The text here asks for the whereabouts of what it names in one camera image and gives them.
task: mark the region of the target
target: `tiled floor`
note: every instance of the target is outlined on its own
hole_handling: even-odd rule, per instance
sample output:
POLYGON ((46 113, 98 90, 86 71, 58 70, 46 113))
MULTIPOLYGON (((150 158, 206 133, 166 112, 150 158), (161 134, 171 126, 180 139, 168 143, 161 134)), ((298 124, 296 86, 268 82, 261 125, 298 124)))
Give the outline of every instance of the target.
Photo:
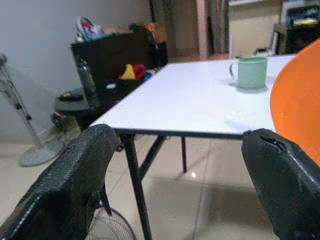
MULTIPOLYGON (((135 140, 141 163, 155 136, 135 140)), ((18 166, 30 145, 0 144, 0 222, 49 165, 18 166)), ((188 173, 182 174, 181 140, 167 139, 143 179, 154 240, 275 240, 241 156, 241 142, 187 138, 188 173)), ((137 238, 143 239, 125 153, 109 164, 107 193, 137 238)))

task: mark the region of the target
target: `black furniture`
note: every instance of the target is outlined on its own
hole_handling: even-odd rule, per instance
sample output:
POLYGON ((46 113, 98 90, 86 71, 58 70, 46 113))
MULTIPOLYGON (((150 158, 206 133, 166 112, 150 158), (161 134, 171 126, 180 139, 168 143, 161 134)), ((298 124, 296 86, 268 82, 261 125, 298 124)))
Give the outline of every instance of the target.
MULTIPOLYGON (((54 109, 62 115, 75 116, 80 130, 83 131, 117 102, 140 86, 142 81, 116 79, 109 80, 108 83, 116 83, 116 88, 106 89, 102 97, 93 95, 88 100, 83 98, 80 101, 64 101, 57 97, 54 101, 54 109)), ((79 95, 83 93, 83 90, 78 88, 71 93, 79 95)))
MULTIPOLYGON (((61 115, 75 116, 81 129, 85 130, 98 117, 112 108, 140 84, 141 80, 119 80, 126 64, 143 64, 147 69, 168 63, 166 43, 160 51, 150 42, 146 30, 114 34, 102 39, 71 44, 74 60, 82 59, 90 67, 97 94, 88 100, 63 101, 57 97, 54 109, 61 115), (107 84, 116 83, 116 88, 106 89, 107 84)), ((74 95, 82 94, 82 89, 71 91, 74 95)))
POLYGON ((320 38, 320 24, 285 26, 277 23, 273 32, 278 33, 276 54, 295 54, 320 38))
POLYGON ((0 226, 2 240, 83 240, 108 204, 105 176, 118 141, 107 125, 88 128, 38 177, 0 226))
POLYGON ((294 142, 266 129, 244 133, 242 155, 280 240, 319 240, 318 165, 294 142))

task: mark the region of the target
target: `orange chair back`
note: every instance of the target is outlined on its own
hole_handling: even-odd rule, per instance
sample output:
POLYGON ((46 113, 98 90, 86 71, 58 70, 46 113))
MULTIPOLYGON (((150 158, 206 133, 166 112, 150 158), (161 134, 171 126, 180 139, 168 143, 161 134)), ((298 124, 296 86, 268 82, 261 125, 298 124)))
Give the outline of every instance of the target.
POLYGON ((320 166, 320 38, 282 69, 270 97, 276 132, 320 166))

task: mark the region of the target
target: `standing fan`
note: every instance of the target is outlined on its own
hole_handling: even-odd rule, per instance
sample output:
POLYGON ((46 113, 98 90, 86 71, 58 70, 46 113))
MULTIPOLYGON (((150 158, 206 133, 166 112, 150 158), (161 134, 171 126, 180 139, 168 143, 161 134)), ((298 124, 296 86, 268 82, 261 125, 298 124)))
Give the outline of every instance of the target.
POLYGON ((61 140, 53 140, 43 144, 40 141, 30 123, 32 118, 28 114, 22 98, 11 79, 6 62, 7 57, 0 53, 0 92, 5 94, 8 102, 17 110, 35 144, 35 147, 27 150, 20 157, 19 164, 22 167, 32 167, 49 162, 62 152, 65 143, 61 140))
POLYGON ((95 210, 85 240, 137 240, 127 220, 111 208, 109 216, 104 207, 95 210))

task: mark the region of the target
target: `white wall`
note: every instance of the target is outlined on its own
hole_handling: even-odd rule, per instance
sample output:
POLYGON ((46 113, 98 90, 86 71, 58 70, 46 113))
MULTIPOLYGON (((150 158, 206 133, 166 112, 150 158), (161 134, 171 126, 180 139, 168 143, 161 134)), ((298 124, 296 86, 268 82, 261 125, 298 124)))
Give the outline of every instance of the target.
POLYGON ((267 0, 229 7, 230 56, 253 54, 269 47, 274 24, 281 12, 280 0, 267 0))
MULTIPOLYGON (((101 26, 150 21, 148 0, 2 0, 0 52, 39 134, 52 124, 54 99, 81 86, 70 43, 78 16, 101 26)), ((0 136, 27 136, 0 95, 0 136)))

